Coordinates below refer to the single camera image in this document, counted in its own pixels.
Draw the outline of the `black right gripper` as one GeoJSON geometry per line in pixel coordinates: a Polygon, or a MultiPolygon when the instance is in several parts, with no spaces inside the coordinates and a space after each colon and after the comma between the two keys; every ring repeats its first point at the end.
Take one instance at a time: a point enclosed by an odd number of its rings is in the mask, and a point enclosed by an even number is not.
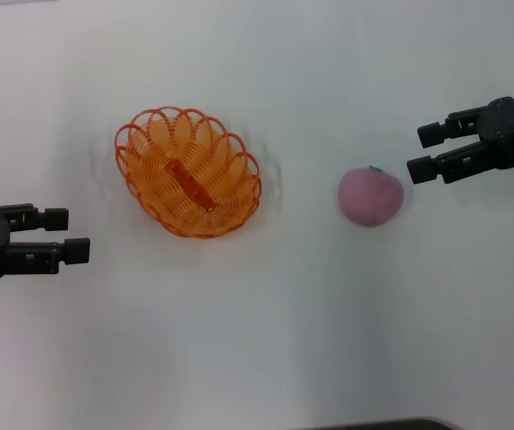
{"type": "Polygon", "coordinates": [[[486,108],[476,107],[450,113],[443,124],[432,123],[417,129],[423,148],[440,145],[448,139],[477,134],[482,142],[471,143],[437,157],[412,159],[408,173],[415,185],[440,176],[445,184],[492,169],[514,168],[514,98],[503,97],[486,108]]]}

